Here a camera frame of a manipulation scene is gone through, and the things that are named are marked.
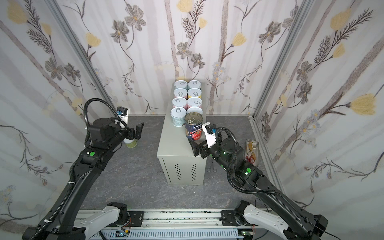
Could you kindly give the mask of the green label can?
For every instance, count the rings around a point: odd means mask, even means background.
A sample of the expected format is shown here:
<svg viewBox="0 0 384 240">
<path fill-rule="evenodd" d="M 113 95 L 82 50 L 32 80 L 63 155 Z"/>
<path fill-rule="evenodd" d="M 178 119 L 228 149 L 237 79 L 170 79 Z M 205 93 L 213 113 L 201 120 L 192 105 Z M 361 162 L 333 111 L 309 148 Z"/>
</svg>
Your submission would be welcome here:
<svg viewBox="0 0 384 240">
<path fill-rule="evenodd" d="M 138 144 L 138 141 L 136 139 L 133 139 L 133 140 L 129 140 L 129 139 L 124 139 L 124 144 L 132 149 L 132 148 L 135 148 Z"/>
</svg>

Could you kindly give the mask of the dark tin can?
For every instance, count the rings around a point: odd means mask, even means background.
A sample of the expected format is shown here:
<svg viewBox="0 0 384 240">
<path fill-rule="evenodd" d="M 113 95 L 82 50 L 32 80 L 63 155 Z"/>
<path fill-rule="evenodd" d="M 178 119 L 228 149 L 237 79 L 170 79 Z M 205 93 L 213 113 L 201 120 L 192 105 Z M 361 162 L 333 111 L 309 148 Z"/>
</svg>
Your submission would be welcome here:
<svg viewBox="0 0 384 240">
<path fill-rule="evenodd" d="M 203 116 L 199 113 L 188 113 L 185 117 L 186 137 L 196 141 L 202 135 Z"/>
</svg>

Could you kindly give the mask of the pink can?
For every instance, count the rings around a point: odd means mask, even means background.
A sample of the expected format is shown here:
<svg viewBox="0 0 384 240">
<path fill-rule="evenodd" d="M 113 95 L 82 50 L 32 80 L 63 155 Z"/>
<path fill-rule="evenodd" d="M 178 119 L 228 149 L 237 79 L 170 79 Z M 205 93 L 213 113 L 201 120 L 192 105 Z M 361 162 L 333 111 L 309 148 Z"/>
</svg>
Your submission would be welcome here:
<svg viewBox="0 0 384 240">
<path fill-rule="evenodd" d="M 202 106 L 202 99 L 200 99 L 199 97 L 188 98 L 187 106 L 188 106 L 188 108 L 191 108 L 191 107 L 200 108 Z"/>
<path fill-rule="evenodd" d="M 184 109 L 188 109 L 188 102 L 187 102 L 187 99 L 183 98 L 183 97 L 178 97 L 178 98 L 174 98 L 172 100 L 172 105 L 174 108 L 184 108 Z"/>
<path fill-rule="evenodd" d="M 174 98 L 184 98 L 184 99 L 188 98 L 188 91 L 183 88 L 175 89 L 173 94 L 174 94 Z"/>
</svg>

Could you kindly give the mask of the yellow label can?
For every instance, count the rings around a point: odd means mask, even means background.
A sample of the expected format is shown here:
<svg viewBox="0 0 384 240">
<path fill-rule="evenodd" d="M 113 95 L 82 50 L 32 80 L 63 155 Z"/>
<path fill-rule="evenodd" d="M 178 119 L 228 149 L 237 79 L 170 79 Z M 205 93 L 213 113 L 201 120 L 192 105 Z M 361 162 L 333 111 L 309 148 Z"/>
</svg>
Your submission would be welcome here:
<svg viewBox="0 0 384 240">
<path fill-rule="evenodd" d="M 198 88 L 192 88 L 188 90 L 188 99 L 190 98 L 201 98 L 202 97 L 202 91 Z"/>
</svg>

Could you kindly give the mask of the teal coconut can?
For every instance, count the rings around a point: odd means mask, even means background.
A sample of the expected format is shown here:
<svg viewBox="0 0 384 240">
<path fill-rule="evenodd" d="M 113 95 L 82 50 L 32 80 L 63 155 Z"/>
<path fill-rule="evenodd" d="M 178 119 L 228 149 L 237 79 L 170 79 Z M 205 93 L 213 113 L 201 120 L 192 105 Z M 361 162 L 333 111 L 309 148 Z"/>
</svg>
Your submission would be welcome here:
<svg viewBox="0 0 384 240">
<path fill-rule="evenodd" d="M 174 82 L 174 89 L 185 89 L 185 90 L 188 90 L 189 87 L 188 87 L 188 82 L 184 81 L 184 80 L 178 80 L 178 81 L 175 81 Z"/>
<path fill-rule="evenodd" d="M 191 80 L 188 82 L 188 89 L 201 89 L 202 88 L 202 83 L 197 80 Z"/>
</svg>

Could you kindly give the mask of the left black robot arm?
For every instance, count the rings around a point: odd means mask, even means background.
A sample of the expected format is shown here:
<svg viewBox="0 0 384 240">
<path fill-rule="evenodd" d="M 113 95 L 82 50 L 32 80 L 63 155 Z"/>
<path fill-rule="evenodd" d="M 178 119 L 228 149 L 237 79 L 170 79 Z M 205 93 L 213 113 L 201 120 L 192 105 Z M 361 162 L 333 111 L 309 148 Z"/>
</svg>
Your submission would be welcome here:
<svg viewBox="0 0 384 240">
<path fill-rule="evenodd" d="M 92 102 L 106 105 L 112 112 L 110 118 L 99 118 L 90 123 L 88 107 Z M 115 148 L 125 139 L 138 140 L 142 136 L 144 123 L 135 128 L 128 127 L 124 119 L 128 109 L 116 110 L 106 101 L 92 98 L 84 105 L 86 123 L 85 148 L 69 170 L 69 181 L 49 213 L 36 227 L 25 230 L 24 240 L 86 240 L 100 231 L 91 226 L 77 227 L 76 216 L 90 188 L 106 168 L 115 153 Z"/>
</svg>

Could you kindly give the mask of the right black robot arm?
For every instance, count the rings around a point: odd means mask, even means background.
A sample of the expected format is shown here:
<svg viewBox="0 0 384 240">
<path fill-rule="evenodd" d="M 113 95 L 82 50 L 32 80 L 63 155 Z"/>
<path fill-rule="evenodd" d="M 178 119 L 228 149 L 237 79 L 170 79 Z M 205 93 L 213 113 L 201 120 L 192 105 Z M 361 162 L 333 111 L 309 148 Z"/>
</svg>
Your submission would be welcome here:
<svg viewBox="0 0 384 240">
<path fill-rule="evenodd" d="M 238 192 L 254 195 L 264 202 L 273 214 L 241 201 L 234 210 L 238 225 L 256 225 L 283 240 L 319 240 L 325 233 L 328 220 L 313 215 L 283 194 L 253 164 L 243 157 L 235 135 L 225 127 L 207 123 L 203 126 L 206 139 L 197 143 L 190 140 L 194 156 L 210 156 L 225 171 L 229 184 Z"/>
</svg>

